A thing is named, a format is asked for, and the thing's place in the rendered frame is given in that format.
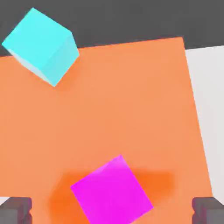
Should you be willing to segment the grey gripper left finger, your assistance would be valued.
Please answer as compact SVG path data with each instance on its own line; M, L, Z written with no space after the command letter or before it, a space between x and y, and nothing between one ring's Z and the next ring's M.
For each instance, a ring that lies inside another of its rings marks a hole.
M30 197L1 197L0 224L32 224Z

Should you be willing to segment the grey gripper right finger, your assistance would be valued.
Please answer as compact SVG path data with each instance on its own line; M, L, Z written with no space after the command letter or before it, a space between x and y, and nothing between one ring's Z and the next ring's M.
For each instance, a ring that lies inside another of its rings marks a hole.
M192 224L224 224L224 205L214 197L192 199Z

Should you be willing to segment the small magenta cube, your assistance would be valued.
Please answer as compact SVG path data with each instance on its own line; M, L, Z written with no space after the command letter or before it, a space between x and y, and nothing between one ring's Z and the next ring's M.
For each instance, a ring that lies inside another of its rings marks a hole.
M153 205L122 157L71 186L90 224L130 224Z

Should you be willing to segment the small cyan cube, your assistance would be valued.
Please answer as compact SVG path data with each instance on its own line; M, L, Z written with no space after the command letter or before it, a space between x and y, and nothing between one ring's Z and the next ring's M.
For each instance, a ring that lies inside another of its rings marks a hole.
M2 46L53 87L80 55L72 32L35 8L30 9Z

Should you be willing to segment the large orange box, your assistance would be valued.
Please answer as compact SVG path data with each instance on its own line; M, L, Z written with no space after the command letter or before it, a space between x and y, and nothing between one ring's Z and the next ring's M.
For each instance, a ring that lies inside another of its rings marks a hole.
M210 179L182 38L106 45L56 87L0 58L0 196L33 224L88 224L70 186L122 155L154 208L133 224L191 224Z

